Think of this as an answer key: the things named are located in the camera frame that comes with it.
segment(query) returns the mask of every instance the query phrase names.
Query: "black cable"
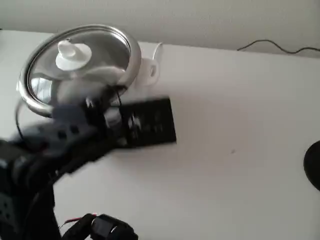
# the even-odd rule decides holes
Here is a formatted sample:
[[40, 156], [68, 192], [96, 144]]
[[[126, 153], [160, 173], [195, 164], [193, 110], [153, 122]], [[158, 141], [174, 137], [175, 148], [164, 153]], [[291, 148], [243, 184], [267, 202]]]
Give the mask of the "black cable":
[[17, 103], [17, 105], [15, 106], [14, 119], [15, 119], [15, 125], [16, 125], [16, 128], [18, 130], [18, 133], [19, 133], [21, 140], [26, 142], [26, 139], [25, 139], [24, 135], [22, 134], [22, 131], [21, 131], [21, 128], [19, 125], [19, 113], [20, 113], [20, 110], [21, 110], [21, 107], [23, 106], [23, 104], [24, 104], [24, 100], [21, 98], [19, 100], [19, 102]]
[[253, 44], [261, 43], [261, 42], [271, 43], [271, 44], [275, 45], [278, 49], [280, 49], [281, 51], [283, 51], [283, 52], [286, 53], [286, 54], [297, 54], [297, 53], [299, 53], [299, 52], [301, 52], [301, 51], [304, 51], [304, 50], [311, 50], [311, 51], [320, 52], [320, 48], [311, 47], [311, 46], [305, 46], [305, 47], [303, 47], [303, 48], [300, 48], [300, 49], [297, 50], [297, 51], [288, 51], [288, 50], [282, 48], [281, 46], [279, 46], [278, 44], [276, 44], [274, 41], [269, 40], [269, 39], [259, 39], [259, 40], [255, 40], [255, 41], [249, 43], [248, 45], [245, 45], [245, 46], [243, 46], [243, 47], [238, 48], [237, 51], [244, 50], [244, 49], [252, 46]]

